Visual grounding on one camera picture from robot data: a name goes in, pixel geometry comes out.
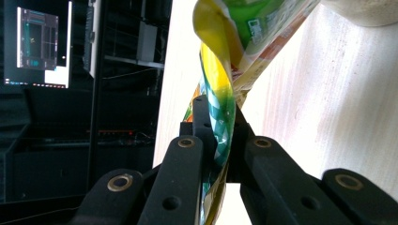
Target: desk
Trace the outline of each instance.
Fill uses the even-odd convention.
[[[154,165],[178,135],[201,76],[194,2],[173,3]],[[247,121],[305,172],[347,168],[398,200],[397,37],[398,23],[359,27],[317,6],[257,80],[242,108]]]

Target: cable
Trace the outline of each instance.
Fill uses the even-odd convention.
[[[149,70],[158,70],[158,69],[160,69],[160,68],[147,68],[147,69],[143,69],[143,70],[136,71],[136,72],[132,72],[132,73],[126,73],[126,74],[116,75],[116,76],[114,76],[114,77],[105,77],[105,78],[102,78],[102,79],[110,80],[110,79],[115,79],[115,78],[121,78],[121,77],[126,77],[126,76],[130,76],[130,75],[134,75],[134,74],[137,74],[137,73],[142,73],[142,72],[149,71]]]
[[[143,135],[143,136],[146,137],[146,138],[151,138],[149,135],[145,134],[145,133],[142,132],[142,131],[137,132],[137,134],[135,135],[135,138],[137,138],[138,134],[141,134],[141,135]]]

